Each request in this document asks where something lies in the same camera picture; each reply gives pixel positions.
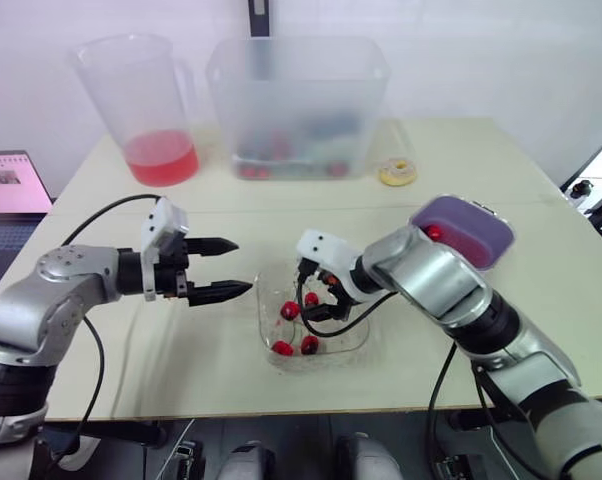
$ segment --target yellow tape roll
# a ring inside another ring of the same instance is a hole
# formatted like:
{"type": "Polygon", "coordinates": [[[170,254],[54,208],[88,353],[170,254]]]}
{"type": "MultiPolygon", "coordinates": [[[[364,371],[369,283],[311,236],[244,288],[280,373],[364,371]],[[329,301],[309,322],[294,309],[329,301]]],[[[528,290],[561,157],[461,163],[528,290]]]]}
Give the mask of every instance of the yellow tape roll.
{"type": "Polygon", "coordinates": [[[391,187],[412,183],[417,178],[417,169],[405,158],[391,158],[379,168],[379,180],[391,187]]]}

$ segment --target white wall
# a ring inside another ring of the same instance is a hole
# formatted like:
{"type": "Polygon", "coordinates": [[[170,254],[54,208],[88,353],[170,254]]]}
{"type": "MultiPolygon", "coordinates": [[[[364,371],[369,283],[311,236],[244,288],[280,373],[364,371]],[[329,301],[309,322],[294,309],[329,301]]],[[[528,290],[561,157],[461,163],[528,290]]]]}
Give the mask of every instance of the white wall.
{"type": "MultiPolygon", "coordinates": [[[[361,34],[393,70],[395,115],[494,117],[557,183],[602,145],[602,0],[271,0],[278,35],[361,34]]],[[[57,195],[103,126],[64,63],[72,45],[127,31],[169,37],[197,112],[203,68],[247,34],[247,0],[1,0],[0,148],[27,149],[57,195]]]]}

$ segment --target beige tabletop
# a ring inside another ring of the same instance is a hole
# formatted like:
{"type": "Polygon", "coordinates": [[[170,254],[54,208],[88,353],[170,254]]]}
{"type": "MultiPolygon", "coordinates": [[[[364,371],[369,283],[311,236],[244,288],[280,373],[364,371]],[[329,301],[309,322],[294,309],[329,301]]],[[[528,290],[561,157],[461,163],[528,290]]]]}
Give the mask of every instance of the beige tabletop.
{"type": "MultiPolygon", "coordinates": [[[[315,182],[236,179],[213,130],[196,132],[203,166],[184,184],[151,189],[136,183],[118,150],[103,139],[65,189],[2,282],[28,274],[89,214],[125,195],[167,195],[185,209],[192,236],[223,236],[240,250],[192,257],[188,276],[251,281],[265,265],[291,261],[305,228],[317,228],[364,248],[403,224],[441,193],[479,201],[506,218],[516,241],[486,274],[574,361],[584,389],[602,395],[602,240],[586,219],[486,119],[384,122],[369,155],[374,162],[408,155],[418,168],[407,187],[362,178],[315,182]]],[[[114,210],[77,243],[139,248],[152,204],[114,210]]],[[[383,305],[363,347],[344,361],[303,368],[272,361],[259,335],[254,289],[218,305],[140,297],[94,308],[89,317],[106,349],[106,376],[93,418],[125,419],[287,412],[381,411],[425,408],[449,339],[401,298],[383,305]]],[[[48,398],[49,419],[78,418],[92,393],[96,347],[80,327],[48,398]]],[[[458,355],[440,406],[474,406],[469,364],[458,355]]]]}

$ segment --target laptop keyboard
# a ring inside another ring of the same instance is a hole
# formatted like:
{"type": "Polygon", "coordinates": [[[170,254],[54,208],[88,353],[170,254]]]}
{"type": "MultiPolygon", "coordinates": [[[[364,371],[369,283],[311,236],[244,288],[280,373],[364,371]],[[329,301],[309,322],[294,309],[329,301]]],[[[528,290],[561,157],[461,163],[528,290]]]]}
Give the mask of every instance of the laptop keyboard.
{"type": "Polygon", "coordinates": [[[0,251],[21,250],[36,225],[0,225],[0,251]]]}

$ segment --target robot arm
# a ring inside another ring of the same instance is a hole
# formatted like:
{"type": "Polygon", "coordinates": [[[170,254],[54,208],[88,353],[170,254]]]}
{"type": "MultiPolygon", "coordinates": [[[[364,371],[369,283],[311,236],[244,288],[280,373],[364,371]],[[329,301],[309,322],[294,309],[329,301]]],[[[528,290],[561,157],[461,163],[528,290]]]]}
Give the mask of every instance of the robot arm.
{"type": "Polygon", "coordinates": [[[341,303],[400,293],[470,358],[497,407],[530,422],[553,478],[602,479],[602,403],[579,389],[565,353],[472,265],[412,224],[358,255],[348,247],[341,261],[333,253],[340,242],[306,231],[297,245],[299,282],[315,271],[333,274],[341,303]]]}
{"type": "Polygon", "coordinates": [[[188,281],[188,255],[221,255],[238,246],[222,238],[186,239],[187,232],[185,214],[162,198],[144,223],[141,252],[62,246],[0,294],[0,445],[16,445],[37,432],[56,368],[93,306],[141,293],[149,301],[160,294],[194,306],[250,289],[234,280],[203,287],[188,281]]]}

